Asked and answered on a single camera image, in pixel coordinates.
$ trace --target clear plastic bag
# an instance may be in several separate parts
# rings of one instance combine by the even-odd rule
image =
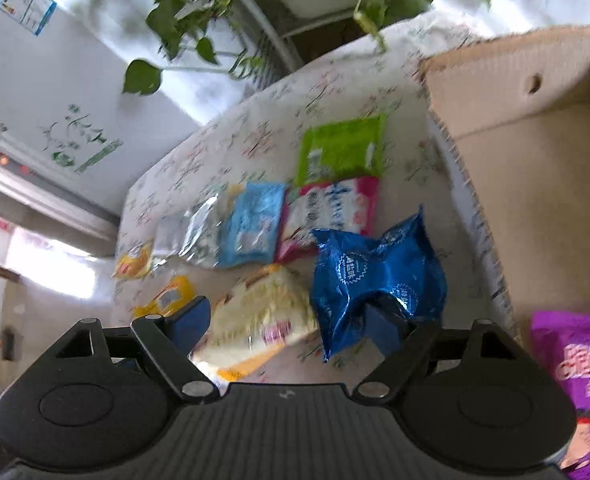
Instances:
[[[176,256],[206,269],[271,263],[284,193],[283,184],[230,186],[186,212],[163,217],[153,242],[153,267]]]

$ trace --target blue snack bag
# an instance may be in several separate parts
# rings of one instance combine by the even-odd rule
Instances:
[[[333,229],[312,233],[319,257],[310,299],[324,361],[368,332],[364,302],[381,293],[396,298],[405,319],[441,319],[446,277],[426,236],[421,206],[379,240]]]
[[[246,184],[246,189],[235,198],[222,233],[219,266],[273,262],[285,192],[284,184]]]

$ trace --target sticker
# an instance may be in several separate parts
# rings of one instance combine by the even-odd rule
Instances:
[[[307,170],[307,177],[309,179],[319,179],[324,175],[322,169],[322,153],[324,153],[324,150],[321,148],[309,151],[309,168]]]
[[[412,316],[418,303],[417,294],[413,288],[405,283],[398,283],[392,288],[390,293],[399,301],[399,306]]]
[[[0,0],[0,9],[35,36],[40,35],[56,7],[53,0]]]
[[[337,264],[337,275],[345,285],[353,285],[364,277],[368,267],[368,262],[361,254],[342,254]]]

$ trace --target floral tablecloth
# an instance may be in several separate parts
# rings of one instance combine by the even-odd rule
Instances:
[[[489,317],[490,301],[451,204],[448,176],[428,137],[427,103],[413,79],[421,57],[458,47],[474,35],[454,18],[429,12],[387,28],[385,38],[387,53],[377,54],[370,38],[347,44],[230,109],[172,150],[130,190],[118,253],[152,238],[163,215],[185,210],[228,184],[288,181],[295,175],[300,139],[307,128],[384,113],[389,116],[386,171],[379,186],[375,234],[423,204],[428,234],[448,279],[444,325],[468,328],[475,318]],[[307,279],[313,266],[313,258],[293,263]],[[151,301],[174,272],[188,275],[198,294],[216,301],[253,270],[162,267],[143,280],[118,285],[113,321],[129,323],[133,307]],[[319,338],[312,336],[281,352],[249,380],[344,381],[351,387],[382,359],[370,341],[326,365],[319,354]]]

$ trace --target cardboard box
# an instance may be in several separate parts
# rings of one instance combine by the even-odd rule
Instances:
[[[519,335],[537,310],[590,313],[590,27],[464,46],[419,74],[499,321]]]

